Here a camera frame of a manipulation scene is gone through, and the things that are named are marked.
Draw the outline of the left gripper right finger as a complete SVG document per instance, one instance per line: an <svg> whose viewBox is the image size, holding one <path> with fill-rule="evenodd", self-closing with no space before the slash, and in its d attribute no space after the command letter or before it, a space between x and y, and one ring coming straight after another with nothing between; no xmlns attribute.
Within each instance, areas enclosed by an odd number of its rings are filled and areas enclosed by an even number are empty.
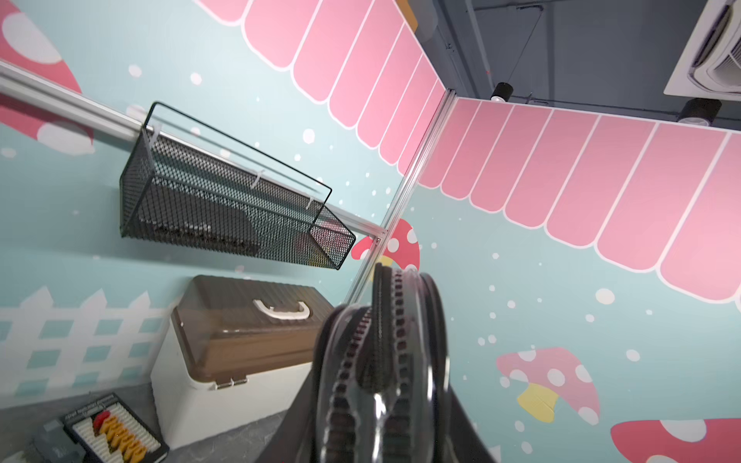
<svg viewBox="0 0 741 463"><path fill-rule="evenodd" d="M450 396L449 440L452 447L453 461L459 463L496 463L497 458L482 443L455 392L450 391Z"/></svg>

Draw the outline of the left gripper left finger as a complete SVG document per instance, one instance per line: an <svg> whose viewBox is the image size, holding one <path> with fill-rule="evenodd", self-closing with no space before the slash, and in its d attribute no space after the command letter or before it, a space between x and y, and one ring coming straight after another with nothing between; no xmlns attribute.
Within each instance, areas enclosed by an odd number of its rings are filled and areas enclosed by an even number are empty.
<svg viewBox="0 0 741 463"><path fill-rule="evenodd" d="M305 399L297 399L257 463L311 463L315 459L315 412Z"/></svg>

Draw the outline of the black round pouch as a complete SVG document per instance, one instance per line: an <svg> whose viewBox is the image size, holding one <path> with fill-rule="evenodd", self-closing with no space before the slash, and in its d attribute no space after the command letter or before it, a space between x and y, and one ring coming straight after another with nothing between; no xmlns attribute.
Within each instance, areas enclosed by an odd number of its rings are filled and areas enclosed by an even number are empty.
<svg viewBox="0 0 741 463"><path fill-rule="evenodd" d="M432 277L378 264L372 301L339 308L315 368L315 462L447 462L451 411Z"/></svg>

